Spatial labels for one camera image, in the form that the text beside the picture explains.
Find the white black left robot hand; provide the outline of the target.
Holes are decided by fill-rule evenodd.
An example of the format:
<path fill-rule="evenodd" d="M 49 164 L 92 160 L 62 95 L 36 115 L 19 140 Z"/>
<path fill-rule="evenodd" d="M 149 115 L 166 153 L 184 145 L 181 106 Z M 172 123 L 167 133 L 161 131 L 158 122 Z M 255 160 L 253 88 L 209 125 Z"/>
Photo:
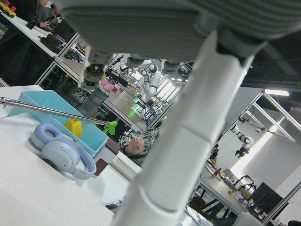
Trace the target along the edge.
<path fill-rule="evenodd" d="M 189 82 L 134 178 L 114 226 L 175 226 L 255 54 L 301 28 L 298 0 L 57 0 L 69 25 L 105 64 L 193 61 Z"/>

